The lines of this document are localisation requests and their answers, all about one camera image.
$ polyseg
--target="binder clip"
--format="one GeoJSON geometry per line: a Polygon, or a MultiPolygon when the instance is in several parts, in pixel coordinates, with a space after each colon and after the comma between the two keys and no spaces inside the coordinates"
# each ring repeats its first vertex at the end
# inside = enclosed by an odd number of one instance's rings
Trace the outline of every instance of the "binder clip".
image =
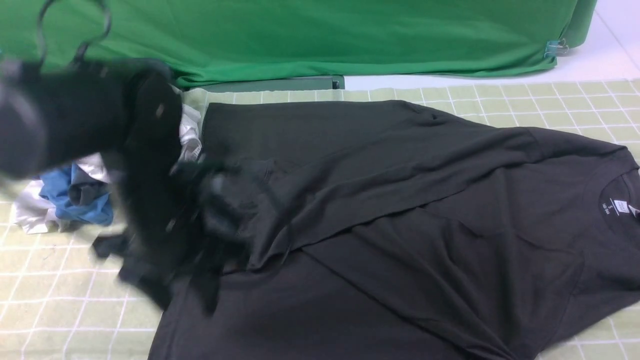
{"type": "Polygon", "coordinates": [[[565,39],[560,40],[551,40],[547,42],[547,47],[545,48],[545,57],[546,58],[555,58],[560,55],[566,55],[569,52],[569,47],[566,45],[565,39]]]}

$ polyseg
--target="white floor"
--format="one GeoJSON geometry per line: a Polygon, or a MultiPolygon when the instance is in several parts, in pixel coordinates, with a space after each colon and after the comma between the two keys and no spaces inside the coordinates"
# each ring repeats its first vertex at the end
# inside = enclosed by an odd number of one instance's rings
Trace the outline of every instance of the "white floor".
{"type": "Polygon", "coordinates": [[[347,76],[347,90],[420,88],[472,83],[540,83],[640,78],[640,0],[600,0],[584,44],[558,58],[556,68],[517,78],[469,79],[429,75],[347,76]]]}

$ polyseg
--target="blue cloth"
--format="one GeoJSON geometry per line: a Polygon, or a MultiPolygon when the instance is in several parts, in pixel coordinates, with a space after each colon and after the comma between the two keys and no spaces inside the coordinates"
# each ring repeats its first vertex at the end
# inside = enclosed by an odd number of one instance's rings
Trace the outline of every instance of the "blue cloth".
{"type": "Polygon", "coordinates": [[[60,219],[104,226],[111,225],[113,208],[109,201],[109,193],[96,197],[87,205],[74,205],[71,202],[69,188],[74,183],[76,176],[85,174],[76,164],[42,174],[40,179],[44,185],[40,190],[40,196],[54,204],[56,216],[60,219]]]}

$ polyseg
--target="white cloth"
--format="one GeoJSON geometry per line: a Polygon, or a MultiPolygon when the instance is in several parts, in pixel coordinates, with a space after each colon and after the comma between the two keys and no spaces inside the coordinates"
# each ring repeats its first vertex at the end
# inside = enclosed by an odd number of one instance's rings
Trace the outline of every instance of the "white cloth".
{"type": "MultiPolygon", "coordinates": [[[[180,120],[180,143],[182,144],[181,161],[195,161],[202,150],[200,130],[202,116],[192,107],[182,105],[182,119],[180,120]]],[[[107,169],[104,167],[100,154],[89,155],[76,161],[79,168],[92,178],[109,182],[107,169]]],[[[56,208],[48,200],[40,197],[40,190],[44,184],[41,180],[31,181],[18,194],[11,206],[10,222],[22,227],[27,234],[42,234],[54,231],[64,231],[69,221],[56,217],[56,208]]]]}
{"type": "Polygon", "coordinates": [[[188,105],[182,105],[182,120],[180,121],[180,143],[182,144],[181,161],[196,161],[202,151],[200,131],[202,130],[202,116],[200,112],[188,105]]]}
{"type": "Polygon", "coordinates": [[[58,219],[55,206],[40,197],[43,185],[42,180],[31,181],[11,206],[11,223],[21,226],[27,234],[48,233],[54,229],[64,231],[70,223],[58,219]]]}

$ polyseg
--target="green cloth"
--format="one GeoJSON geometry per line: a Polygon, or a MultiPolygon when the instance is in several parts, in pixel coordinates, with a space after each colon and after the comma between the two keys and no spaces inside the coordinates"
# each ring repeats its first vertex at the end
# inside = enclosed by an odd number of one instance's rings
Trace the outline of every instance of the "green cloth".
{"type": "MultiPolygon", "coordinates": [[[[34,58],[41,1],[0,2],[0,49],[34,58]]],[[[316,75],[514,76],[552,68],[550,40],[584,41],[596,0],[110,0],[113,30],[88,52],[151,57],[179,85],[316,75]]],[[[100,33],[92,1],[56,3],[48,65],[100,33]]]]}

